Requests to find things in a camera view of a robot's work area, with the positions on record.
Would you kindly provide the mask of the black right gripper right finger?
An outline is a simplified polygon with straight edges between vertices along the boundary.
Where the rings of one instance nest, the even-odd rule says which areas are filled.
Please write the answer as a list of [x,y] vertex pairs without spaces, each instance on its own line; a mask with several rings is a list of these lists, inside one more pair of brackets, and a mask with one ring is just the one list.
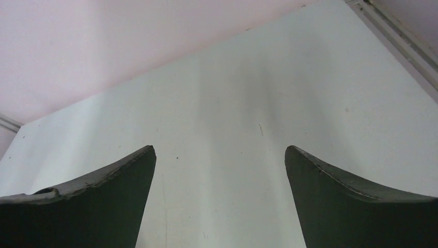
[[297,146],[285,167],[307,247],[437,247],[437,198],[390,188]]

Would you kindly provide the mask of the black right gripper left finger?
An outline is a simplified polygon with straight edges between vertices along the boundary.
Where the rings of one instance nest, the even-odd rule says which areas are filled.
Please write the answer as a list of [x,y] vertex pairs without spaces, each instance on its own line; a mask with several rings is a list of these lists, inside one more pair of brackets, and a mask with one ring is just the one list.
[[1,247],[135,247],[157,157],[145,146],[110,165],[1,198]]

